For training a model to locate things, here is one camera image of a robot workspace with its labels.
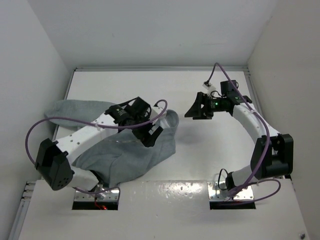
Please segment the grey zip jacket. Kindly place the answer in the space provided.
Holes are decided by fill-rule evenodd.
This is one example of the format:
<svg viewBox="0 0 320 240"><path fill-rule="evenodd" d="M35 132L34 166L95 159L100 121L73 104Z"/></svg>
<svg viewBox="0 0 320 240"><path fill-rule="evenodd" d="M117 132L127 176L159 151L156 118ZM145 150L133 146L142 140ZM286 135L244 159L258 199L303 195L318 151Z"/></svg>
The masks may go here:
<svg viewBox="0 0 320 240"><path fill-rule="evenodd" d="M83 122L94 121L112 105L105 101L59 100L44 112L44 116L64 128L82 128ZM125 129L89 148L72 165L95 172L110 188L135 180L176 152L178 114L169 109L156 125L163 131L153 147L145 147L130 129Z"/></svg>

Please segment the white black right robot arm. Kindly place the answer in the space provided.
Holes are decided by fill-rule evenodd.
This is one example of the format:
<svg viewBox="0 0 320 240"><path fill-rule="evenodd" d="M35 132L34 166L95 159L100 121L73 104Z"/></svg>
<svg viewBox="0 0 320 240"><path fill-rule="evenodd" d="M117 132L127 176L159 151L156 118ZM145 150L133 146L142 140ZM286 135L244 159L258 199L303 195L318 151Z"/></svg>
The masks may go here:
<svg viewBox="0 0 320 240"><path fill-rule="evenodd" d="M225 191L235 196L251 183L264 179L290 175L294 166L294 140L269 125L255 109L252 100L240 94L236 80L220 83L220 96L216 88L205 81L207 92L198 92L191 108L184 115L193 120L210 120L217 112L229 113L247 131L254 142L248 166L227 174Z"/></svg>

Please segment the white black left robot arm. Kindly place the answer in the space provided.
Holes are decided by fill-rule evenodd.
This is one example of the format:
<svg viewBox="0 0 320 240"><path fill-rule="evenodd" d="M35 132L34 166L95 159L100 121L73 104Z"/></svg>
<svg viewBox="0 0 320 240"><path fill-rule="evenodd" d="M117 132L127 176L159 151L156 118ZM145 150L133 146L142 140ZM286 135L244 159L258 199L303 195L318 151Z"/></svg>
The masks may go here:
<svg viewBox="0 0 320 240"><path fill-rule="evenodd" d="M75 160L94 145L125 129L130 129L145 147L154 146L163 131L161 126L156 126L156 121L164 117L166 111L166 106L150 105L140 97L112 105L72 134L55 141L43 140L34 167L54 191L70 187L92 194L99 180L92 171L73 166Z"/></svg>

